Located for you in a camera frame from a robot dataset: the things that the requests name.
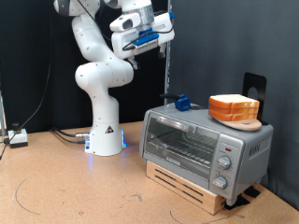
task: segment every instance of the bread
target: bread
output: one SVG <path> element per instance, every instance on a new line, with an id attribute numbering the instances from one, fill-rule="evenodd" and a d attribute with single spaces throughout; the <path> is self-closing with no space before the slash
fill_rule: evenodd
<path id="1" fill-rule="evenodd" d="M 260 107 L 260 102 L 239 94 L 211 96 L 209 97 L 209 104 L 231 109 Z"/>
<path id="2" fill-rule="evenodd" d="M 259 107 L 246 107 L 239 109 L 221 108 L 214 105 L 209 105 L 209 109 L 221 114 L 257 114 Z"/>
<path id="3" fill-rule="evenodd" d="M 258 114 L 222 114 L 209 109 L 208 115 L 214 119 L 220 119 L 224 121 L 242 120 L 242 119 L 256 119 Z"/>
<path id="4" fill-rule="evenodd" d="M 216 95 L 209 98 L 208 114 L 224 121 L 256 119 L 260 102 L 239 94 Z"/>

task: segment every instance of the wooden table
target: wooden table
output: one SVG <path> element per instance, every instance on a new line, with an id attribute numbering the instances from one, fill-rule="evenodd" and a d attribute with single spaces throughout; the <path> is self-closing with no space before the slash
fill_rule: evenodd
<path id="1" fill-rule="evenodd" d="M 119 155 L 86 154 L 53 133 L 29 134 L 29 147 L 0 161 L 0 223 L 299 223 L 298 211 L 269 190 L 212 216 L 146 177 L 139 157 L 142 122 L 122 124 Z M 89 129 L 69 130 L 69 133 Z"/>

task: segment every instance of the metal pole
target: metal pole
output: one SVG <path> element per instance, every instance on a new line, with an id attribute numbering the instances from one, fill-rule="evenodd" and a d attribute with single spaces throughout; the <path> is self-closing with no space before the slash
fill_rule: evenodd
<path id="1" fill-rule="evenodd" d="M 6 136 L 6 126 L 4 124 L 4 110 L 3 110 L 3 103 L 2 103 L 2 92 L 0 91 L 0 122 L 1 122 L 1 130 L 2 136 Z"/>
<path id="2" fill-rule="evenodd" d="M 172 10 L 172 0 L 168 0 L 168 12 Z M 165 81 L 164 81 L 164 93 L 168 93 L 168 84 L 169 84 L 169 69 L 170 69 L 170 42 L 167 42 L 166 47 L 166 68 L 165 68 Z"/>

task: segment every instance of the oven door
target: oven door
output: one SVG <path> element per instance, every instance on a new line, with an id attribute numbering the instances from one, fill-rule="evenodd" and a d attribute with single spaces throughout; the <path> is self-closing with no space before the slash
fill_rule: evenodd
<path id="1" fill-rule="evenodd" d="M 219 136 L 217 132 L 186 120 L 151 112 L 145 134 L 144 152 L 208 182 Z M 183 177 L 196 182 L 187 176 Z"/>

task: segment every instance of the wooden platform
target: wooden platform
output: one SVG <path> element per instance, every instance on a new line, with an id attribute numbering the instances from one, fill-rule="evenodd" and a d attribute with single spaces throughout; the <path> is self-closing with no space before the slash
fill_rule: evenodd
<path id="1" fill-rule="evenodd" d="M 147 176 L 191 203 L 203 208 L 211 215 L 215 215 L 224 207 L 225 198 L 195 185 L 150 161 L 148 161 Z"/>

